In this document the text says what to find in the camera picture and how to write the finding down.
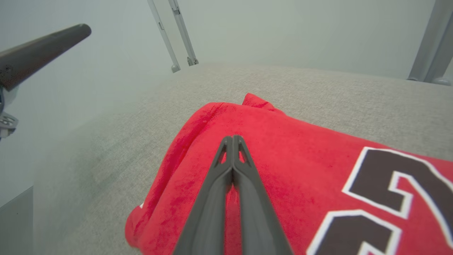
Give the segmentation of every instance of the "printed number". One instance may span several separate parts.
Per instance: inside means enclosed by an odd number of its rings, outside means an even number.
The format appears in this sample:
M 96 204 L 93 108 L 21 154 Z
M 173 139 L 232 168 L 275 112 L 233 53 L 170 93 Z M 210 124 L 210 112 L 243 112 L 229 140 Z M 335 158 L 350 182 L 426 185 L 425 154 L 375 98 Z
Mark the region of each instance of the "printed number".
M 424 199 L 453 248 L 453 184 L 429 162 L 393 150 L 365 147 L 342 191 L 407 219 L 413 195 L 397 188 L 400 178 L 406 178 Z M 348 214 L 358 211 L 360 215 Z M 357 222 L 366 224 L 371 232 L 381 229 L 379 236 L 370 239 L 365 228 L 355 226 Z M 399 228 L 364 211 L 334 211 L 325 217 L 307 254 L 334 254 L 333 249 L 338 249 L 342 251 L 339 254 L 374 251 L 390 255 L 396 251 L 399 236 Z

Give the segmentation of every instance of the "red cloth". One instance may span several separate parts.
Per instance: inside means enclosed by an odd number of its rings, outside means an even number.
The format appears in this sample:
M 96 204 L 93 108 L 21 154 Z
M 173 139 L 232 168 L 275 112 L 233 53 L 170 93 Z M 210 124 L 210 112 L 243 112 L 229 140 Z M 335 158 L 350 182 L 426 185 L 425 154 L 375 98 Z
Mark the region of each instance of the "red cloth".
M 449 226 L 435 217 L 410 178 L 397 182 L 398 188 L 414 196 L 407 216 L 342 192 L 364 147 L 388 147 L 290 118 L 252 94 L 246 95 L 242 105 L 209 103 L 183 126 L 143 205 L 127 219 L 125 235 L 131 246 L 143 254 L 172 254 L 220 141 L 235 134 L 243 136 L 295 254 L 309 251 L 329 212 L 359 209 L 401 229 L 400 234 L 395 232 L 396 243 L 387 244 L 393 246 L 387 247 L 387 254 L 453 253 Z M 453 192 L 452 162 L 416 157 L 432 164 L 443 178 L 441 184 Z M 226 198 L 228 255 L 241 254 L 239 210 L 238 194 L 230 192 Z M 453 211 L 449 213 L 444 218 L 453 221 Z

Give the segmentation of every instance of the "red shirt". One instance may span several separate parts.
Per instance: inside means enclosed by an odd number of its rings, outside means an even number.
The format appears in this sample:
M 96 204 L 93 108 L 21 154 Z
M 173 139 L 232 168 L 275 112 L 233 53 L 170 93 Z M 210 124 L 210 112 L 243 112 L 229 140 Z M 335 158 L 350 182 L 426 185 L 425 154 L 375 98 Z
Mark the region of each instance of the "red shirt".
M 125 235 L 172 254 L 225 136 L 243 136 L 294 254 L 453 254 L 453 162 L 393 150 L 290 118 L 255 95 L 209 103 L 173 140 Z M 241 254 L 226 197 L 225 254 Z

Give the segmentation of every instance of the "gray floor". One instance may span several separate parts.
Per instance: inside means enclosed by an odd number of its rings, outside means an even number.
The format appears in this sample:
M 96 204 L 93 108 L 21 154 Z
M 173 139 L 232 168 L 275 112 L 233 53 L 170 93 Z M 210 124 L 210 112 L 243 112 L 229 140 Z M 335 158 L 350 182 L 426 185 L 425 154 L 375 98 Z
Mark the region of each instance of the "gray floor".
M 0 255 L 33 253 L 33 187 L 0 208 Z

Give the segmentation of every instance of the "white outline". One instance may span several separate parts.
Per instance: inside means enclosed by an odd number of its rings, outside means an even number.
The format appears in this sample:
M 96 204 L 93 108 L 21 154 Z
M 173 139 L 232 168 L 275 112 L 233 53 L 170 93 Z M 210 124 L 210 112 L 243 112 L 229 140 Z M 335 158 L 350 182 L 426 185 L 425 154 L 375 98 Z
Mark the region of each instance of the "white outline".
M 447 178 L 445 178 L 442 174 L 440 174 L 437 171 L 437 169 L 431 163 L 429 163 L 428 161 L 426 161 L 424 159 L 421 159 L 421 158 L 414 157 L 412 155 L 408 155 L 408 154 L 402 153 L 402 152 L 390 150 L 390 149 L 376 149 L 376 148 L 371 148 L 371 147 L 364 147 L 362 149 L 362 151 L 360 152 L 359 158 L 357 159 L 357 162 L 354 165 L 354 168 L 352 169 L 352 172 L 351 172 L 350 176 L 348 177 L 348 180 L 346 181 L 346 184 L 343 187 L 342 192 L 346 193 L 347 195 L 352 196 L 352 197 L 354 197 L 356 199 L 364 201 L 364 202 L 366 202 L 366 203 L 368 203 L 368 204 L 370 204 L 372 206 L 375 206 L 375 207 L 377 207 L 379 209 L 385 210 L 385 211 L 387 211 L 387 212 L 389 212 L 389 213 L 391 213 L 393 215 L 396 215 L 398 217 L 407 219 L 408 216 L 409 216 L 409 211 L 410 211 L 410 205 L 412 203 L 412 198 L 414 196 L 412 194 L 410 194 L 409 192 L 406 192 L 404 190 L 400 190 L 400 189 L 397 188 L 398 181 L 400 180 L 400 178 L 407 179 L 411 183 L 411 185 L 417 190 L 417 192 L 422 196 L 423 200 L 428 205 L 429 209 L 431 210 L 431 212 L 433 213 L 433 215 L 436 218 L 437 222 L 439 223 L 440 229 L 443 232 L 443 235 L 445 237 L 445 240 L 446 240 L 448 246 L 450 246 L 450 248 L 453 249 L 453 237 L 452 237 L 452 235 L 451 235 L 451 233 L 450 233 L 450 231 L 448 229 L 448 225 L 447 225 L 447 222 L 445 221 L 445 218 L 440 213 L 439 209 L 437 208 L 436 204 L 432 200 L 431 196 L 428 195 L 428 193 L 422 188 L 422 186 L 417 182 L 417 180 L 415 180 L 415 178 L 413 178 L 411 175 L 408 175 L 408 174 L 405 174 L 405 173 L 401 173 L 401 172 L 398 172 L 398 171 L 394 171 L 393 174 L 392 174 L 390 183 L 389 183 L 389 188 L 388 188 L 389 191 L 401 194 L 404 197 L 400 211 L 394 210 L 394 209 L 392 209 L 392 208 L 390 208 L 388 206 L 385 206 L 383 204 L 376 203 L 376 202 L 374 202 L 374 201 L 372 201 L 372 200 L 370 200 L 370 199 L 368 199 L 368 198 L 366 198 L 364 196 L 361 196 L 361 195 L 358 195 L 356 193 L 352 193 L 351 191 L 349 191 L 351 189 L 352 184 L 354 183 L 354 181 L 356 179 L 357 174 L 359 173 L 359 170 L 360 170 L 360 167 L 362 165 L 363 159 L 365 158 L 365 155 L 367 154 L 367 152 L 369 150 L 391 152 L 393 154 L 397 154 L 397 155 L 400 155 L 400 156 L 403 156 L 403 157 L 406 157 L 406 158 L 410 158 L 410 159 L 422 162 L 423 164 L 425 164 L 428 167 L 428 169 L 432 172 L 432 174 L 434 174 L 439 180 L 443 181 L 450 188 L 450 190 L 453 193 L 453 184 Z
M 363 241 L 362 245 L 360 245 L 360 249 L 358 251 L 358 255 L 367 255 L 372 253 L 374 255 L 393 255 L 396 253 L 396 248 L 398 248 L 398 243 L 401 237 L 401 229 L 387 221 L 384 221 L 364 210 L 348 210 L 348 211 L 330 211 L 324 217 L 321 226 L 318 228 L 313 240 L 311 241 L 310 245 L 307 249 L 307 255 L 314 255 L 316 251 L 318 251 L 319 245 L 321 244 L 322 240 L 324 239 L 324 235 L 326 234 L 327 230 L 330 227 L 333 219 L 336 217 L 344 217 L 344 216 L 364 216 L 377 224 L 384 226 L 392 231 L 390 235 L 390 239 L 387 242 L 387 247 L 385 253 L 376 249 L 374 246 L 370 245 L 369 243 Z

